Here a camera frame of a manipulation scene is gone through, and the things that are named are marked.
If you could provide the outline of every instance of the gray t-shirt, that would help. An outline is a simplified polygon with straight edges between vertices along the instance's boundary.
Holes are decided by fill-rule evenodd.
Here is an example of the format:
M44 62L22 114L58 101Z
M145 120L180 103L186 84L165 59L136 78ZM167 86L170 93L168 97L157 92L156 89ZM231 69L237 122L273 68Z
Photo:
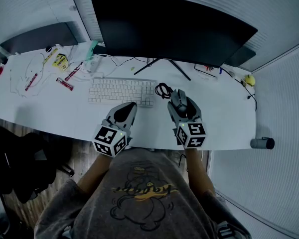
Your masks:
M222 237L219 228L250 238L209 191L197 199L164 154L145 149L115 157L90 198L68 180L42 213L35 238L62 238L69 226L73 239L214 239Z

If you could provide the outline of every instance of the wooden floor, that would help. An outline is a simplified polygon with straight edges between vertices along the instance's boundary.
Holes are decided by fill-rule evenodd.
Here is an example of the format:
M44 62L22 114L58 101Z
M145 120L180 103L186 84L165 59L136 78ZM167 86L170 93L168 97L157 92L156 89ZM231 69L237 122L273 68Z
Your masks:
M17 136L24 136L30 132L37 132L28 127L16 125L0 119L0 125L13 132ZM93 148L93 145L89 141L82 141L73 139L72 141L72 153L68 165L75 170L75 175L72 179L78 182L79 179L85 174L85 172L92 165L96 157L99 155ZM166 155L174 162L177 166L179 165L179 159L183 151L176 150L163 150ZM208 152L204 152L203 163L206 168L208 160ZM188 182L188 175L186 172L186 158L181 159L180 172L182 173L184 179ZM22 204L12 192L9 195L4 195L4 201L6 207L13 210L19 218L25 222L29 227L34 228L38 218L40 217L42 211L47 206L49 201L53 198L55 193L60 189L62 184L69 179L69 176L65 173L58 171L54 182L49 185L49 187L42 191L37 198L28 201L26 204Z

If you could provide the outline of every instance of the white keyboard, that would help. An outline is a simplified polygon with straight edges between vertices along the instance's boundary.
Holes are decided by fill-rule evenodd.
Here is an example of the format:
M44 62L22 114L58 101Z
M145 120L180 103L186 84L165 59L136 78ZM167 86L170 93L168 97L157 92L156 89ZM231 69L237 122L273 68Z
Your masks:
M96 104L123 104L135 102L139 106L154 107L153 80L92 79L89 102Z

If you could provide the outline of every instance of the red pen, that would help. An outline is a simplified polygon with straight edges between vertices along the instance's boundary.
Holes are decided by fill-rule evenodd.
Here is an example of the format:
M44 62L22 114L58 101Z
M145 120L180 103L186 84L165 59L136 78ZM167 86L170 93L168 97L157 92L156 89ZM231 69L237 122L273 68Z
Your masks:
M32 82L34 81L34 79L38 76L37 73L35 73L35 75L32 77L31 81L29 82L29 84L26 86L25 91L28 91L29 87L31 86Z
M63 86L66 86L70 91L73 90L73 86L63 81L60 77L56 79L57 82L61 83Z
M81 62L66 78L65 81L67 82L68 80L70 80L70 78L77 72L80 70L80 65L82 65L83 62Z

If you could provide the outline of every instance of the monitor stand leg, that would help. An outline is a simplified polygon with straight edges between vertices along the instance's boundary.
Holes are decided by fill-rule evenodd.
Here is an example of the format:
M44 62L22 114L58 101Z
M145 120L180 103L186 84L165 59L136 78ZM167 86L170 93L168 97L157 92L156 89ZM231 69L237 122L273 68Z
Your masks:
M140 71L144 70L145 68L149 67L150 65L154 64L155 62L157 62L158 60L160 60L160 58L156 58L154 59L152 62L150 62L148 65L145 65L144 67L142 67L141 69L139 69L137 72L134 73L134 75L138 74ZM188 80L191 80L185 73L184 71L173 61L173 60L169 60L170 63L172 63L172 65L174 67L176 67L178 69L178 71L180 71Z

